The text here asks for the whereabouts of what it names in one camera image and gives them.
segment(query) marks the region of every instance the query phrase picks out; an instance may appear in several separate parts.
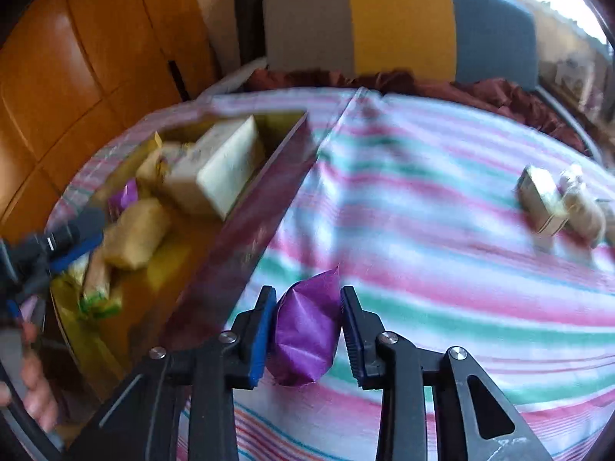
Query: small box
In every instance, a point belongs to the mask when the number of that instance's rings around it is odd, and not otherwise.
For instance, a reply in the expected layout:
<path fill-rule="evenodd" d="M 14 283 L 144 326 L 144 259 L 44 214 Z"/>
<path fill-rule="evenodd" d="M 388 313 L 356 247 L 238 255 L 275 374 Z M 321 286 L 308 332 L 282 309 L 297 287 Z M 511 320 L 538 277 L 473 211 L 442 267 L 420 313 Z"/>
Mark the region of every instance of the small box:
<path fill-rule="evenodd" d="M 164 189 L 192 215 L 225 219 L 265 162 L 254 117 L 215 123 L 164 179 Z"/>
<path fill-rule="evenodd" d="M 517 182 L 519 202 L 530 214 L 536 232 L 553 235 L 568 220 L 555 181 L 546 169 L 526 166 Z"/>

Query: striped bedsheet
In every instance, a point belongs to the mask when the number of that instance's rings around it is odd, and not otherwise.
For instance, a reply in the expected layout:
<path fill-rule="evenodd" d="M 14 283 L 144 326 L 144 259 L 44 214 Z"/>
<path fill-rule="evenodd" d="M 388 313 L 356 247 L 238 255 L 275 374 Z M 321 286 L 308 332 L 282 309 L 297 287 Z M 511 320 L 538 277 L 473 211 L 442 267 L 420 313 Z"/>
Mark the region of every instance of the striped bedsheet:
<path fill-rule="evenodd" d="M 321 138 L 305 178 L 235 313 L 262 285 L 339 265 L 366 310 L 417 346 L 462 345 L 524 415 L 555 460 L 581 459 L 615 409 L 615 257 L 529 231 L 514 195 L 526 164 L 583 167 L 596 197 L 613 177 L 557 141 L 464 106 L 367 90 L 297 89 L 201 97 L 154 113 L 84 167 L 52 219 L 82 206 L 155 129 L 204 112 L 302 108 Z M 242 459 L 373 460 L 380 392 L 356 386 L 343 338 L 314 385 L 236 391 Z M 435 460 L 432 398 L 427 396 Z M 186 459 L 189 405 L 178 458 Z"/>

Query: orange wooden wardrobe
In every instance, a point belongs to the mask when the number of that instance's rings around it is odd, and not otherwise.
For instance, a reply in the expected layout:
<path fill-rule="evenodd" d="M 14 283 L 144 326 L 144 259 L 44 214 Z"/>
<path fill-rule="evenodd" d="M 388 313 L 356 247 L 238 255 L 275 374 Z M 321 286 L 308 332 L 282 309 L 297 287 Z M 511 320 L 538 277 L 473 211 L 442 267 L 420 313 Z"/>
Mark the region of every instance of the orange wooden wardrobe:
<path fill-rule="evenodd" d="M 196 0 L 34 0 L 0 49 L 0 237 L 45 225 L 79 168 L 215 81 Z"/>

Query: purple plastic bag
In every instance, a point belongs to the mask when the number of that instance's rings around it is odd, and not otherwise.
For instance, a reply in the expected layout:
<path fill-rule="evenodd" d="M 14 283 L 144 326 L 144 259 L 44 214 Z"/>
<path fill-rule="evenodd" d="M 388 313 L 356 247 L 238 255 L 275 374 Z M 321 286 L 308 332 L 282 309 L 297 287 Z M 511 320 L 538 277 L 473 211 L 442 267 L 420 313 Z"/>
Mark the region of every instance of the purple plastic bag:
<path fill-rule="evenodd" d="M 338 269 L 299 281 L 276 307 L 267 369 L 276 383 L 315 383 L 333 365 L 341 330 Z"/>
<path fill-rule="evenodd" d="M 111 221 L 115 222 L 124 210 L 132 203 L 136 203 L 138 199 L 139 192 L 136 187 L 136 180 L 131 179 L 121 191 L 111 196 L 107 201 Z"/>

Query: food package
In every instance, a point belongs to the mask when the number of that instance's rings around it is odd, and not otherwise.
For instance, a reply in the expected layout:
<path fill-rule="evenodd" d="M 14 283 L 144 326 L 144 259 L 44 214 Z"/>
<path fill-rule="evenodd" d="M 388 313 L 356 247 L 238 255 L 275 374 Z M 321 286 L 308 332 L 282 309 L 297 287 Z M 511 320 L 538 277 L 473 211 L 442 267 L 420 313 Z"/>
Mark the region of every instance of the food package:
<path fill-rule="evenodd" d="M 615 210 L 613 202 L 608 199 L 596 199 L 596 203 L 605 216 L 605 238 L 611 246 L 615 246 Z"/>
<path fill-rule="evenodd" d="M 111 221 L 115 222 L 124 210 L 131 204 L 136 203 L 138 199 L 139 193 L 136 187 L 136 180 L 133 178 L 128 181 L 121 191 L 111 196 L 107 201 Z"/>
<path fill-rule="evenodd" d="M 341 332 L 339 272 L 327 270 L 291 286 L 278 302 L 267 369 L 276 383 L 315 383 L 333 365 Z"/>
<path fill-rule="evenodd" d="M 164 189 L 189 214 L 225 219 L 264 162 L 253 116 L 221 121 L 171 169 Z"/>
<path fill-rule="evenodd" d="M 591 247 L 598 246 L 605 237 L 605 214 L 587 190 L 579 164 L 571 164 L 560 175 L 560 193 L 568 212 L 568 226 Z"/>
<path fill-rule="evenodd" d="M 103 248 L 100 246 L 90 256 L 90 264 L 85 274 L 83 293 L 79 301 L 82 312 L 109 299 L 111 292 L 111 266 L 105 262 Z"/>
<path fill-rule="evenodd" d="M 555 84 L 568 90 L 579 103 L 581 110 L 585 110 L 595 77 L 594 59 L 583 53 L 573 52 L 566 60 L 557 64 Z"/>
<path fill-rule="evenodd" d="M 157 138 L 159 147 L 152 151 L 136 171 L 136 181 L 148 189 L 160 189 L 170 169 L 189 151 L 189 144 L 162 142 Z"/>
<path fill-rule="evenodd" d="M 546 169 L 526 166 L 517 182 L 517 197 L 540 235 L 552 236 L 568 220 L 562 197 Z"/>
<path fill-rule="evenodd" d="M 120 296 L 112 296 L 97 300 L 96 303 L 90 303 L 87 306 L 82 298 L 79 302 L 79 310 L 87 318 L 106 319 L 122 311 L 122 298 Z"/>
<path fill-rule="evenodd" d="M 105 234 L 105 261 L 118 269 L 145 267 L 171 225 L 156 198 L 137 201 Z"/>

